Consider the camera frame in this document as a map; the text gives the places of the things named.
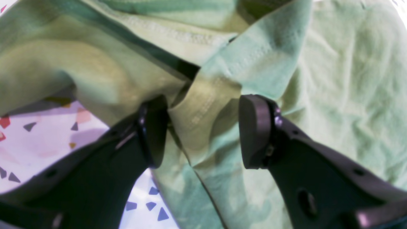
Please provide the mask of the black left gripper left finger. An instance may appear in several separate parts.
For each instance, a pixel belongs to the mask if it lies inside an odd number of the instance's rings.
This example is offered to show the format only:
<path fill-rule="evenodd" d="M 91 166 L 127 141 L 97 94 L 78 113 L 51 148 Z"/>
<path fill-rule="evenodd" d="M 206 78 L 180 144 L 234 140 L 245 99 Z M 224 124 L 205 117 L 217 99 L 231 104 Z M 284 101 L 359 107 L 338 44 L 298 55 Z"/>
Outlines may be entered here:
<path fill-rule="evenodd" d="M 19 229 L 117 229 L 136 180 L 160 167 L 167 100 L 144 102 L 97 141 L 1 195 L 1 221 Z"/>

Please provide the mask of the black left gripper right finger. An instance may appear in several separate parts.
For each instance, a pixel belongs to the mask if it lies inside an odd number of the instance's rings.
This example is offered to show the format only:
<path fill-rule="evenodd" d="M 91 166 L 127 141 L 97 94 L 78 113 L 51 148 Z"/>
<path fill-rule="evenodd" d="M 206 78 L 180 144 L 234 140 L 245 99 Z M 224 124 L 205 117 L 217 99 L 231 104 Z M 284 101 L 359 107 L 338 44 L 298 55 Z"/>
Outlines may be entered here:
<path fill-rule="evenodd" d="M 270 172 L 294 229 L 405 229 L 406 191 L 315 142 L 260 95 L 242 95 L 239 136 L 246 169 Z"/>

